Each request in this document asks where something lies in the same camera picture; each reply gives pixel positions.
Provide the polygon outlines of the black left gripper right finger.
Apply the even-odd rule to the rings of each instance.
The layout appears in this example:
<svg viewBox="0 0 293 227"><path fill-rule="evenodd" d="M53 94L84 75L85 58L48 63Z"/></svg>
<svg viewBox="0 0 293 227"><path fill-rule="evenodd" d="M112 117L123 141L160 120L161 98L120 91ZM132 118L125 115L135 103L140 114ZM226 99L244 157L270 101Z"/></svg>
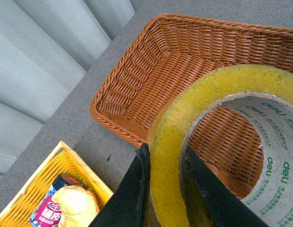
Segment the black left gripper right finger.
<svg viewBox="0 0 293 227"><path fill-rule="evenodd" d="M227 189L190 147L181 154L181 193L191 227L267 226Z"/></svg>

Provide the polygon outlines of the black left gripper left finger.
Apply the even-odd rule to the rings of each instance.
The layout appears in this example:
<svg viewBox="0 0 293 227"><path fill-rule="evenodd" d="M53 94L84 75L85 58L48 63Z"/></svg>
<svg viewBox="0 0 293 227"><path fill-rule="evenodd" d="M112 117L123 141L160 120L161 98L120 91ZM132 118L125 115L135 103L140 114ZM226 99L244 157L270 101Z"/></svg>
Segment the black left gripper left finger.
<svg viewBox="0 0 293 227"><path fill-rule="evenodd" d="M150 198L150 150L143 143L117 190L90 223L91 227L145 227Z"/></svg>

